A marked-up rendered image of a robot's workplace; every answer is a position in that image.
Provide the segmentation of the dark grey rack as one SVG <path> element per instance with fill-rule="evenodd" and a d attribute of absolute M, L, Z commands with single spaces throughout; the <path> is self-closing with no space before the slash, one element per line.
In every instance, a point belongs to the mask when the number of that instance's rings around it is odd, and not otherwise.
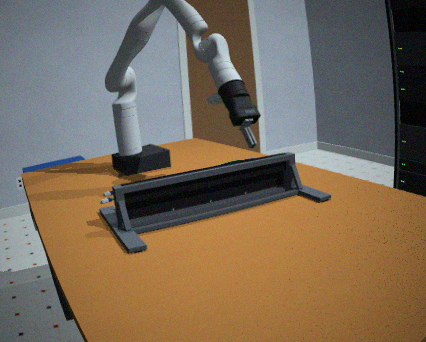
<path fill-rule="evenodd" d="M 320 202 L 331 198 L 330 194 L 302 185 L 295 154 L 290 152 L 115 185 L 112 190 L 115 208 L 109 206 L 99 208 L 99 211 L 129 253 L 147 249 L 137 233 L 200 220 L 296 194 Z"/>

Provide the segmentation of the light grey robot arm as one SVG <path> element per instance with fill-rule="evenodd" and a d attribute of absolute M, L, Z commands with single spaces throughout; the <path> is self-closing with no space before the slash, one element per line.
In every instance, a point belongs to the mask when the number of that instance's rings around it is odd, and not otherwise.
<path fill-rule="evenodd" d="M 208 26 L 190 4 L 185 0 L 149 0 L 131 20 L 105 77 L 106 89 L 109 92 L 118 92 L 112 109 L 120 156 L 133 155 L 142 151 L 136 108 L 136 76 L 134 70 L 128 66 L 148 43 L 165 7 L 187 33 L 196 58 L 203 63 L 210 62 L 208 69 L 213 79 L 222 69 L 235 69 L 223 36 L 212 34 L 201 41 Z"/>

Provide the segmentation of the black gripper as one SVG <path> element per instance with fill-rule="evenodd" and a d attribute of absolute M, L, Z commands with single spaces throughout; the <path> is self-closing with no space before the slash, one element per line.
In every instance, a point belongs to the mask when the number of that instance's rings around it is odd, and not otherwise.
<path fill-rule="evenodd" d="M 249 126 L 258 121 L 260 113 L 252 103 L 244 82 L 233 68 L 218 71 L 214 82 L 218 92 L 207 98 L 208 103 L 224 103 L 233 126 L 240 126 L 248 147 L 254 148 L 257 142 Z"/>

